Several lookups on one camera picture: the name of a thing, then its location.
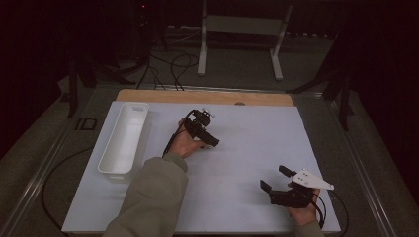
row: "dark background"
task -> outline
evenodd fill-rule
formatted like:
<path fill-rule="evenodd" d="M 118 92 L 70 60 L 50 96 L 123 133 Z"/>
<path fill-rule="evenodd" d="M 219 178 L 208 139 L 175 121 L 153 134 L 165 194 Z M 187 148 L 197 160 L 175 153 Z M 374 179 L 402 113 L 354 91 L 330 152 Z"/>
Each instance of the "dark background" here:
<path fill-rule="evenodd" d="M 209 11 L 238 16 L 275 17 L 276 1 L 214 0 Z M 345 63 L 356 55 L 352 89 L 375 123 L 412 195 L 419 202 L 417 175 L 418 9 L 417 1 L 294 1 L 288 31 L 338 38 L 328 63 Z M 31 124 L 60 96 L 56 82 L 68 75 L 68 58 L 84 50 L 104 62 L 118 60 L 118 29 L 126 27 L 126 1 L 104 13 L 98 1 L 3 1 L 0 14 L 1 149 L 10 149 Z M 162 1 L 164 25 L 201 24 L 201 1 Z M 110 24 L 109 19 L 121 19 Z M 94 43 L 83 41 L 91 39 Z"/>

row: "table leg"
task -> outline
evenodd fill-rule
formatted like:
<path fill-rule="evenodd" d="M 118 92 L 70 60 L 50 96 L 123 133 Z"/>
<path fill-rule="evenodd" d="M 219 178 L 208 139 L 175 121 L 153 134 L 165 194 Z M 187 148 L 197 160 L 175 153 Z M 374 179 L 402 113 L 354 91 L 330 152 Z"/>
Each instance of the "table leg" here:
<path fill-rule="evenodd" d="M 198 75 L 206 74 L 207 64 L 207 0 L 203 0 L 203 22 L 201 26 L 201 50 L 198 61 Z"/>
<path fill-rule="evenodd" d="M 287 14 L 284 17 L 283 22 L 281 23 L 280 34 L 278 35 L 277 44 L 275 45 L 275 48 L 272 48 L 270 50 L 272 66 L 274 67 L 275 79 L 277 81 L 281 81 L 281 80 L 284 79 L 283 72 L 282 72 L 281 66 L 280 66 L 280 60 L 278 59 L 278 52 L 280 51 L 281 44 L 283 43 L 284 36 L 286 34 L 287 24 L 288 24 L 288 21 L 290 19 L 290 15 L 291 15 L 292 10 L 293 10 L 293 6 L 289 6 L 288 9 L 287 9 Z"/>

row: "white stand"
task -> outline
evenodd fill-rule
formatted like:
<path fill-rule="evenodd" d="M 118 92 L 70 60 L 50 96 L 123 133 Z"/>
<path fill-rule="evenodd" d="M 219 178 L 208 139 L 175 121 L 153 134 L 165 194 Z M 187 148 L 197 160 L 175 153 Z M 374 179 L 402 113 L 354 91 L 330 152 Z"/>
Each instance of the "white stand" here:
<path fill-rule="evenodd" d="M 283 19 L 216 16 L 207 15 L 207 0 L 203 0 L 201 51 L 198 62 L 198 75 L 204 76 L 206 74 L 207 31 L 215 31 L 278 36 L 275 48 L 271 49 L 271 59 L 274 67 L 275 79 L 279 81 L 283 80 L 283 72 L 278 59 L 278 52 L 280 51 L 286 33 L 292 9 L 293 6 L 288 7 L 287 13 Z"/>

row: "cable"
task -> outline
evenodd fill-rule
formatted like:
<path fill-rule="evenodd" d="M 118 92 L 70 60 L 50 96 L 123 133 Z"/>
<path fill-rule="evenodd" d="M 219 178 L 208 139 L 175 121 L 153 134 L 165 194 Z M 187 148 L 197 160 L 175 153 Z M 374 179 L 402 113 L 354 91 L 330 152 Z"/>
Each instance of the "cable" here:
<path fill-rule="evenodd" d="M 42 188 L 41 188 L 41 203 L 42 203 L 43 211 L 45 212 L 46 216 L 50 219 L 50 221 L 52 221 L 52 223 L 54 224 L 54 226 L 61 232 L 61 234 L 64 235 L 64 236 L 66 236 L 66 237 L 69 237 L 69 235 L 67 233 L 64 233 L 64 232 L 61 231 L 61 225 L 54 219 L 54 217 L 52 216 L 52 214 L 49 212 L 48 208 L 46 207 L 46 203 L 45 203 L 45 199 L 44 199 L 45 187 L 46 187 L 46 184 L 47 184 L 49 178 L 51 177 L 51 175 L 53 174 L 53 172 L 58 167 L 60 167 L 66 161 L 68 161 L 68 160 L 70 160 L 70 159 L 72 159 L 72 158 L 74 158 L 74 157 L 76 157 L 76 156 L 78 156 L 78 155 L 80 155 L 80 154 L 82 154 L 82 153 L 84 153 L 86 151 L 89 151 L 91 149 L 93 149 L 93 147 L 89 147 L 89 148 L 86 148 L 84 150 L 81 150 L 81 151 L 79 151 L 79 152 L 77 152 L 77 153 L 75 153 L 73 155 L 68 156 L 67 158 L 65 158 L 64 160 L 62 160 L 61 162 L 59 162 L 57 165 L 55 165 L 52 168 L 52 170 L 49 172 L 49 174 L 46 177 L 46 179 L 45 179 L 45 181 L 44 181 L 44 183 L 42 185 Z"/>
<path fill-rule="evenodd" d="M 198 65 L 198 62 L 199 62 L 199 60 L 198 60 L 198 57 L 197 56 L 194 56 L 194 55 L 191 55 L 191 54 L 189 54 L 188 52 L 186 52 L 186 51 L 183 51 L 183 50 L 172 50 L 172 51 L 180 51 L 180 52 L 183 52 L 183 54 L 181 54 L 181 55 L 179 55 L 179 56 L 176 56 L 175 58 L 173 58 L 172 59 L 172 61 L 171 62 L 169 62 L 169 61 L 167 61 L 167 60 L 165 60 L 165 59 L 162 59 L 162 58 L 160 58 L 160 57 L 157 57 L 157 56 L 155 56 L 155 55 L 152 55 L 152 54 L 150 54 L 150 56 L 151 57 L 153 57 L 153 58 L 156 58 L 157 60 L 160 60 L 160 61 L 163 61 L 163 62 L 166 62 L 166 63 L 168 63 L 169 65 L 170 65 L 170 72 L 172 73 L 172 76 L 173 76 L 173 79 L 175 80 L 175 88 L 176 88 L 176 90 L 179 90 L 179 88 L 178 88 L 178 86 L 180 87 L 180 89 L 182 90 L 182 91 L 185 91 L 185 89 L 182 87 L 182 85 L 181 85 L 181 83 L 180 83 L 180 81 L 179 81 L 179 78 L 190 68 L 190 67 L 193 67 L 193 66 L 195 66 L 195 65 Z M 189 58 L 189 62 L 188 62 L 188 64 L 187 65 L 179 65 L 179 64 L 176 64 L 175 62 L 176 62 L 176 60 L 178 60 L 179 58 L 181 58 L 181 57 L 184 57 L 184 56 L 188 56 L 188 58 Z M 181 68 L 184 68 L 182 71 L 181 71 L 181 73 L 180 74 L 178 74 L 178 75 L 175 75 L 175 72 L 174 72 L 174 67 L 181 67 Z"/>
<path fill-rule="evenodd" d="M 161 81 L 157 78 L 157 75 L 158 75 L 158 70 L 156 69 L 156 68 L 154 68 L 154 67 L 152 67 L 152 66 L 150 66 L 150 70 L 151 70 L 151 73 L 153 74 L 153 76 L 154 76 L 154 90 L 157 88 L 157 82 L 160 84 L 160 86 L 161 87 L 163 87 L 163 90 L 166 90 L 166 88 L 164 87 L 164 85 L 161 83 Z"/>
<path fill-rule="evenodd" d="M 343 208 L 345 209 L 345 213 L 346 213 L 346 226 L 345 226 L 345 229 L 344 229 L 344 231 L 342 231 L 342 233 L 341 233 L 341 237 L 342 236 L 344 236 L 345 234 L 346 234 L 346 232 L 348 231 L 348 228 L 349 228 L 349 212 L 348 212 L 348 209 L 346 208 L 346 205 L 344 204 L 344 202 L 339 198 L 339 196 L 335 193 L 335 192 L 333 192 L 333 191 L 329 191 L 330 193 L 332 193 L 340 202 L 341 202 L 341 204 L 342 204 L 342 206 L 343 206 Z"/>
<path fill-rule="evenodd" d="M 319 196 L 319 195 L 317 195 L 317 194 L 315 194 L 315 193 L 313 193 L 317 198 L 319 198 L 320 199 L 320 201 L 321 201 L 321 203 L 323 204 L 323 209 L 324 209 L 324 220 L 326 220 L 326 205 L 324 204 L 324 201 L 323 201 L 323 199 Z"/>

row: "metal rail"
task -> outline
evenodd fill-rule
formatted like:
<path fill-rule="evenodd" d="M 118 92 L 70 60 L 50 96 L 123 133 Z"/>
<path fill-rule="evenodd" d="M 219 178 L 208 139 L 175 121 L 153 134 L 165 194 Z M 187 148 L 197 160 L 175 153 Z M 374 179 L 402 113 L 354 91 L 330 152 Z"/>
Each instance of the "metal rail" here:
<path fill-rule="evenodd" d="M 338 119 L 338 107 L 335 102 L 327 103 L 327 109 L 330 115 L 333 117 L 334 123 L 337 130 L 341 133 L 345 144 L 348 148 L 348 152 L 351 156 L 351 163 L 357 175 L 358 181 L 360 182 L 361 188 L 364 191 L 367 202 L 370 205 L 371 211 L 374 218 L 376 219 L 377 226 L 382 236 L 384 237 L 397 237 L 397 234 L 394 230 L 393 225 L 391 224 L 390 219 L 388 218 L 387 213 L 384 210 L 384 207 L 381 203 L 381 200 L 378 196 L 376 188 L 371 181 L 366 168 L 361 160 L 360 155 L 357 152 L 357 149 L 352 141 L 349 133 L 343 129 Z"/>

